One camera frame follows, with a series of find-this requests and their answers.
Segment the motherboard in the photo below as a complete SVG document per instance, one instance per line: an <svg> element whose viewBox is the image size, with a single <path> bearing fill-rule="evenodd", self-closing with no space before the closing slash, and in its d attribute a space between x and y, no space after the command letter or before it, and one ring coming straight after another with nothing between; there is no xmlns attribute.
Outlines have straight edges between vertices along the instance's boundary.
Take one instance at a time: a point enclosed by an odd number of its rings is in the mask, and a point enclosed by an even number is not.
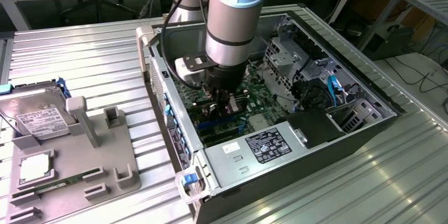
<svg viewBox="0 0 448 224"><path fill-rule="evenodd" d="M238 91L248 97L246 111L219 121L206 122L200 113L200 104L211 101L211 96L204 89L192 90L175 81L196 132L207 147L274 125L278 119L288 113L279 104L276 95L266 87L258 71L256 65L248 65L247 75Z"/></svg>

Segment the circuit board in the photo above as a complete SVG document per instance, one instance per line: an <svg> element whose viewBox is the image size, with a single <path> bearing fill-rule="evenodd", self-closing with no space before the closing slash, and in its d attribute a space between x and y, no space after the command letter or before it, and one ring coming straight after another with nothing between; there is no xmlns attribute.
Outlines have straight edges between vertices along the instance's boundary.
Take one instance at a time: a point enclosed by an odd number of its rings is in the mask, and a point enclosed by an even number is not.
<svg viewBox="0 0 448 224"><path fill-rule="evenodd" d="M190 118L196 127L196 132L206 147L211 147L235 139L236 137L255 132L256 129L248 121L251 116L262 114L266 122L271 126L275 124L276 120L287 114L270 89L266 87L260 76L256 74L255 67L250 66L247 76L238 90L238 93L243 92L243 90L248 91L247 93L250 98L244 113L223 120L223 122L215 126L199 130L199 125L203 122L200 122L202 116L194 112L196 111L194 110L194 104L210 100L210 95L207 95L204 89L199 91L192 90L178 81L175 81L175 83Z"/></svg>

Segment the slotted metal table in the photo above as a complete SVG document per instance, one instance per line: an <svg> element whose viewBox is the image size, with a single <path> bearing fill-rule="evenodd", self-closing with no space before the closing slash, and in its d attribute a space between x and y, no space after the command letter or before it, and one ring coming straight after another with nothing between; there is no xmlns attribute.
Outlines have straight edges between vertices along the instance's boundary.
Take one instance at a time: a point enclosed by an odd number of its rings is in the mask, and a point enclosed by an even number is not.
<svg viewBox="0 0 448 224"><path fill-rule="evenodd" d="M395 10L398 3L402 0L391 0L387 4L384 11L382 12L378 20L374 23L370 31L363 35L363 38L359 42L358 48L363 51L366 49L367 44L370 43L374 34L376 33L376 29L384 23L387 17L391 15L391 12ZM410 3L411 6L418 7L422 11L424 11L430 16L432 16L442 23L448 25L448 0L403 0ZM411 8L399 16L396 21L400 23L410 13Z"/></svg>
<svg viewBox="0 0 448 224"><path fill-rule="evenodd" d="M290 5L263 11L286 10L298 13L407 114L354 155L215 223L447 222L447 124L307 8ZM19 32L3 43L3 81L23 84L62 76L72 95L87 97L90 115L111 105L127 115L142 188L52 223L194 222L175 185L139 67L135 29L159 22L156 18ZM0 223L6 223L11 155L11 128L2 124Z"/></svg>

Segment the warning label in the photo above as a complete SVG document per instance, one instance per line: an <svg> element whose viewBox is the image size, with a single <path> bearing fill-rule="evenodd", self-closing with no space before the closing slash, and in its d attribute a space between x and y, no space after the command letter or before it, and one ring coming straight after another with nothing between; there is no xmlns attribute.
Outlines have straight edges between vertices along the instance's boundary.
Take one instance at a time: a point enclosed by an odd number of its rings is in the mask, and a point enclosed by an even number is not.
<svg viewBox="0 0 448 224"><path fill-rule="evenodd" d="M278 128L270 129L246 139L259 163L264 164L292 152Z"/></svg>
<svg viewBox="0 0 448 224"><path fill-rule="evenodd" d="M18 115L18 119L35 136L44 136L68 129L58 108Z"/></svg>

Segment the hard drive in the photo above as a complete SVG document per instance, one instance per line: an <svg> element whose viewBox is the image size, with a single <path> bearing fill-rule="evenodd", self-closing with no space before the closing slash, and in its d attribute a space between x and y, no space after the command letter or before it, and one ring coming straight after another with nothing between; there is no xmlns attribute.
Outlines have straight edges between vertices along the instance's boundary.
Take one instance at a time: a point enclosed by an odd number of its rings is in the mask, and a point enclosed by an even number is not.
<svg viewBox="0 0 448 224"><path fill-rule="evenodd" d="M0 95L0 116L19 136L32 134L46 140L68 134L68 125L76 119L66 111L70 93L63 83L48 81L16 86Z"/></svg>

